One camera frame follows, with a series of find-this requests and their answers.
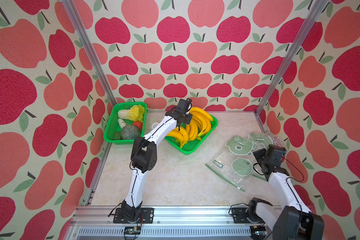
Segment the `yellow banana bunch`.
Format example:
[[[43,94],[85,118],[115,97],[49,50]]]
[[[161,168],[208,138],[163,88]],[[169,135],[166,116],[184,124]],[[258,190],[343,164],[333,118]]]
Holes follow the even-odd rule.
[[[170,131],[167,134],[167,137],[173,137],[177,139],[180,143],[181,149],[189,141],[189,134],[187,133],[186,129],[183,127],[179,127],[179,128],[176,127],[174,130]]]
[[[193,115],[191,130],[195,132],[191,139],[201,140],[203,136],[211,131],[214,118],[205,110],[197,107],[192,107],[190,113]]]

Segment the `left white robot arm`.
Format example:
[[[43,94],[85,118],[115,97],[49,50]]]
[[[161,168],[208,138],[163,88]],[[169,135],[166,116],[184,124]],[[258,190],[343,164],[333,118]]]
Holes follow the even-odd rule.
[[[134,140],[130,167],[133,177],[127,197],[121,203],[125,218],[136,222],[141,215],[144,185],[148,173],[157,163],[157,147],[173,130],[181,124],[189,124],[192,119],[191,104],[178,104],[166,112],[163,120],[148,134]]]

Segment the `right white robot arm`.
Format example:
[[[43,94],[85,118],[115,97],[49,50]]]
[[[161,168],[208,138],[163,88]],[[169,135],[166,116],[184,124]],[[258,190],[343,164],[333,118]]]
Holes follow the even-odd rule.
[[[281,167],[286,152],[285,148],[276,145],[253,152],[262,174],[277,194],[281,210],[276,211],[271,203],[253,198],[247,212],[265,222],[271,229],[269,236],[273,240],[321,240],[324,220],[304,204],[292,184],[293,178]]]

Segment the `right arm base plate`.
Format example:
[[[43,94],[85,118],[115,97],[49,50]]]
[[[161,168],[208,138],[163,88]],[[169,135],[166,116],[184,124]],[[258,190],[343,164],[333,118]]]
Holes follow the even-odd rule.
[[[259,220],[248,212],[246,205],[232,205],[228,214],[233,217],[235,224],[257,224]]]

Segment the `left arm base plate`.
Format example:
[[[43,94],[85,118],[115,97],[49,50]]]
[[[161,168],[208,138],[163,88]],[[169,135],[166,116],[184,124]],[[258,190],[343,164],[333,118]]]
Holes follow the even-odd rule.
[[[137,211],[117,208],[114,215],[114,224],[152,224],[154,208],[140,208]]]

